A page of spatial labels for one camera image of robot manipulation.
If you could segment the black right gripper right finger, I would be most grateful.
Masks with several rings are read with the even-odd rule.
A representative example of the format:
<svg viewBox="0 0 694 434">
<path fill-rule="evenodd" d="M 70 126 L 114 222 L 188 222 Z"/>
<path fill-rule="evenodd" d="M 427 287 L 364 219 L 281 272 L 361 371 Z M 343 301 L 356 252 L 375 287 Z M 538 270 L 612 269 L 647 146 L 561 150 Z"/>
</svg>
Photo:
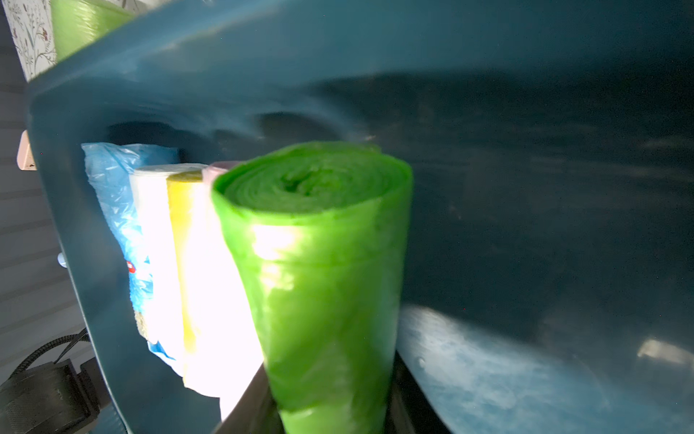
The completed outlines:
<svg viewBox="0 0 694 434">
<path fill-rule="evenodd" d="M 386 417 L 389 434 L 449 434 L 399 353 L 394 359 Z"/>
</svg>

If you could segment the white roll with blue end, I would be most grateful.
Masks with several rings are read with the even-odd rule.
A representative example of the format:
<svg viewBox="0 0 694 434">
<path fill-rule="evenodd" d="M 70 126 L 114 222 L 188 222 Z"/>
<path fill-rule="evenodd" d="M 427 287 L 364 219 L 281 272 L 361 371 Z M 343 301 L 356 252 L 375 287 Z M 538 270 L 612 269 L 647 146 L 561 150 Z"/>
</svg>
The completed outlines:
<svg viewBox="0 0 694 434">
<path fill-rule="evenodd" d="M 153 283 L 153 296 L 145 305 L 147 340 L 179 376 L 184 370 L 182 304 L 166 180 L 203 168 L 196 163 L 144 166 L 129 176 Z"/>
</svg>

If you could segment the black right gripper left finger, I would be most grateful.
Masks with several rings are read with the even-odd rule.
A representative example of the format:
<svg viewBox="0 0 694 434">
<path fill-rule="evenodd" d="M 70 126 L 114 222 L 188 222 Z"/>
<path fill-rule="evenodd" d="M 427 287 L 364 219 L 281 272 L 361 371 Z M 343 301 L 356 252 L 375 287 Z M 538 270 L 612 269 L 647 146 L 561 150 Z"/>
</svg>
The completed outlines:
<svg viewBox="0 0 694 434">
<path fill-rule="evenodd" d="M 282 434 L 284 426 L 263 365 L 251 380 L 236 407 L 214 434 Z"/>
</svg>

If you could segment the pale green roll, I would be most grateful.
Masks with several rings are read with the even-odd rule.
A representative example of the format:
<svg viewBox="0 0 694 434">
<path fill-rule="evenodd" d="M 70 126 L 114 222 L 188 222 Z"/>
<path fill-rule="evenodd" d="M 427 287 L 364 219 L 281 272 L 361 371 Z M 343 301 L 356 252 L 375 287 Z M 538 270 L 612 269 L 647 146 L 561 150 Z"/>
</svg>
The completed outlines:
<svg viewBox="0 0 694 434">
<path fill-rule="evenodd" d="M 213 183 L 286 432 L 384 432 L 413 188 L 408 163 L 346 142 L 288 146 Z"/>
</svg>

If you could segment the yellow trash bag roll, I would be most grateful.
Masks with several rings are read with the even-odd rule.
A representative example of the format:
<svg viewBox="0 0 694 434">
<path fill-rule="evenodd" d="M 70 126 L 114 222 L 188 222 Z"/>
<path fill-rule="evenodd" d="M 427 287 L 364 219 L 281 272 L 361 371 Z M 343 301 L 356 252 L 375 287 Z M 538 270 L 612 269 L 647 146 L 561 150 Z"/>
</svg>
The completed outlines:
<svg viewBox="0 0 694 434">
<path fill-rule="evenodd" d="M 189 293 L 195 275 L 191 256 L 194 229 L 200 221 L 201 194 L 204 192 L 202 170 L 170 175 L 166 179 L 166 188 L 182 305 L 184 351 L 186 354 L 192 354 L 196 349 L 196 343 L 189 307 Z"/>
</svg>

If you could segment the blue roll with gold end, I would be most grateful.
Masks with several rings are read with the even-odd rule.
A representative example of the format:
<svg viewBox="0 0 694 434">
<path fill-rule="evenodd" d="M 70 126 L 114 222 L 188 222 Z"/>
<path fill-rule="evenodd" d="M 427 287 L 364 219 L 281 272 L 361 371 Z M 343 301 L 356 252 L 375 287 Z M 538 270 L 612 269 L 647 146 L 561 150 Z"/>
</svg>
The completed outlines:
<svg viewBox="0 0 694 434">
<path fill-rule="evenodd" d="M 85 172 L 94 189 L 108 229 L 114 235 L 128 267 L 129 298 L 137 331 L 147 341 L 150 353 L 168 365 L 175 359 L 166 354 L 157 337 L 157 314 L 148 247 L 137 216 L 130 177 L 137 168 L 180 161 L 176 148 L 157 145 L 85 143 Z"/>
</svg>

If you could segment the pink trash bag roll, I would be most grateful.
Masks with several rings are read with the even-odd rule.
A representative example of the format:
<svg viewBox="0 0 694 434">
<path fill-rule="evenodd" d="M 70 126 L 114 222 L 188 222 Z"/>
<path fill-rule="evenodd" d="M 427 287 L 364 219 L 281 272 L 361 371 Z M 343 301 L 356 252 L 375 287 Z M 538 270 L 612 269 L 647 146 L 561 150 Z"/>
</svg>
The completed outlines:
<svg viewBox="0 0 694 434">
<path fill-rule="evenodd" d="M 222 420 L 238 405 L 262 365 L 246 293 L 211 203 L 213 182 L 239 164 L 212 163 L 193 180 L 192 222 L 184 256 L 184 384 L 217 398 Z"/>
</svg>

